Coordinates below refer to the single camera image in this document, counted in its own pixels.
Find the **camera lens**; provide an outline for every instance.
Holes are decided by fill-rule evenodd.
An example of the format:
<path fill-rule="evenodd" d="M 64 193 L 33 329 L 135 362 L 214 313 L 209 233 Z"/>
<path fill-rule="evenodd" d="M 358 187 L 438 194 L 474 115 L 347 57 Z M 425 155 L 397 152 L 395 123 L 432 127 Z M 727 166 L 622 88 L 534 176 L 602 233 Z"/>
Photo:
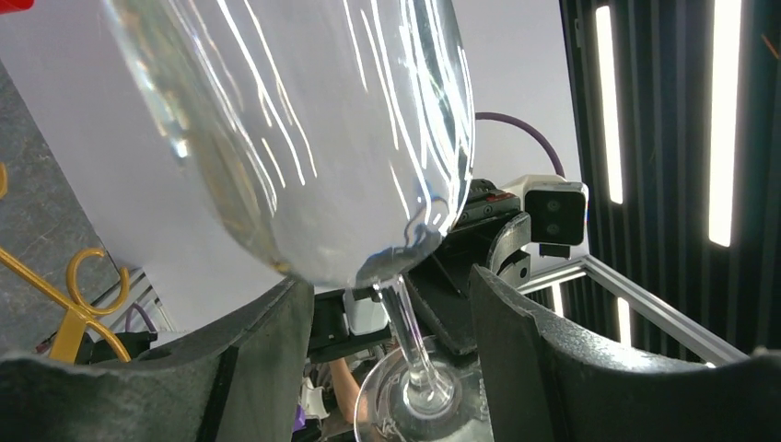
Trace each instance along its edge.
<path fill-rule="evenodd" d="M 558 212 L 561 209 L 561 203 L 558 200 L 551 200 L 548 202 L 548 210 L 551 212 Z"/>

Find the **cable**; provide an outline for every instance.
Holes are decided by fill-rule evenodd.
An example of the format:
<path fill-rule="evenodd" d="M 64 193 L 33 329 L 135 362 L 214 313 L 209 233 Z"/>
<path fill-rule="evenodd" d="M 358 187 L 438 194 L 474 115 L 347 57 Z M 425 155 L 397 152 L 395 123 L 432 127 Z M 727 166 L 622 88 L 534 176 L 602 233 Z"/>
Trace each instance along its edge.
<path fill-rule="evenodd" d="M 124 315 L 124 330 L 126 332 L 130 331 L 130 321 L 133 317 L 133 310 L 137 311 L 138 314 L 141 315 L 141 319 L 144 320 L 144 324 L 146 324 L 146 327 L 150 332 L 157 333 L 157 327 L 155 327 L 155 323 L 152 322 L 152 319 L 149 318 L 149 314 L 146 313 L 146 310 L 144 310 L 144 308 L 139 306 L 136 302 L 130 305 L 127 313 Z"/>
<path fill-rule="evenodd" d="M 537 143 L 540 143 L 542 148 L 545 149 L 545 153 L 548 154 L 548 158 L 550 158 L 551 162 L 554 164 L 556 175 L 562 178 L 566 178 L 564 175 L 564 166 L 561 164 L 561 159 L 559 159 L 558 154 L 556 154 L 556 149 L 554 149 L 551 143 L 548 142 L 548 140 L 542 134 L 540 134 L 540 131 L 534 129 L 531 124 L 524 122 L 521 119 L 499 112 L 477 112 L 474 114 L 474 119 L 503 122 L 506 124 L 511 124 L 525 131 L 527 134 L 531 135 L 532 138 L 537 140 Z"/>

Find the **black corrugated wall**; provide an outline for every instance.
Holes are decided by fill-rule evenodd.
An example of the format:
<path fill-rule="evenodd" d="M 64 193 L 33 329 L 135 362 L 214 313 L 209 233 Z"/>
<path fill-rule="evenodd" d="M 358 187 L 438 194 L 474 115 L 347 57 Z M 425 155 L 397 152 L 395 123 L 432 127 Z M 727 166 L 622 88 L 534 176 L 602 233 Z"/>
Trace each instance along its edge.
<path fill-rule="evenodd" d="M 771 48 L 781 40 L 781 1 L 743 1 L 728 248 L 707 235 L 714 1 L 560 0 L 581 169 L 590 187 L 589 245 L 594 256 L 744 352 L 781 348 L 781 70 Z M 595 25 L 603 5 L 612 13 L 620 205 L 609 198 L 604 152 Z M 610 297 L 591 283 L 564 286 L 568 317 L 597 314 L 599 321 L 604 313 L 612 323 L 582 323 L 615 332 Z M 637 315 L 633 344 L 696 360 Z"/>

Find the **wine glass base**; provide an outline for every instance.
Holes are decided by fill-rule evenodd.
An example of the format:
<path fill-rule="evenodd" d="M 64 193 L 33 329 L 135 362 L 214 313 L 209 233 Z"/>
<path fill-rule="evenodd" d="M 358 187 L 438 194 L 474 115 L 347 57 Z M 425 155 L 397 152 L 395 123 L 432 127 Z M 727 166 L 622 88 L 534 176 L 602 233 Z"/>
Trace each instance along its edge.
<path fill-rule="evenodd" d="M 437 413 L 419 413 L 405 392 L 409 370 L 401 351 L 380 361 L 368 374 L 357 402 L 356 440 L 470 441 L 493 440 L 479 362 L 454 366 L 431 338 L 425 339 L 431 362 L 454 387 L 453 401 Z"/>

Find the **metal frame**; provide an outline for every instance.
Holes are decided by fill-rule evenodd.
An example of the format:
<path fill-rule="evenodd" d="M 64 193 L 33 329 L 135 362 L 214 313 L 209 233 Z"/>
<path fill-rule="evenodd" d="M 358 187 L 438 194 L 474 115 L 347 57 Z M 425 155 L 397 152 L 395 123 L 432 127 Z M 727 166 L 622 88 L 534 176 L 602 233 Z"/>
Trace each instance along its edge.
<path fill-rule="evenodd" d="M 527 295 L 582 276 L 588 276 L 614 296 L 626 300 L 633 310 L 705 361 L 723 366 L 748 359 L 746 354 L 727 341 L 591 255 L 533 275 L 531 280 L 519 289 L 519 292 Z"/>

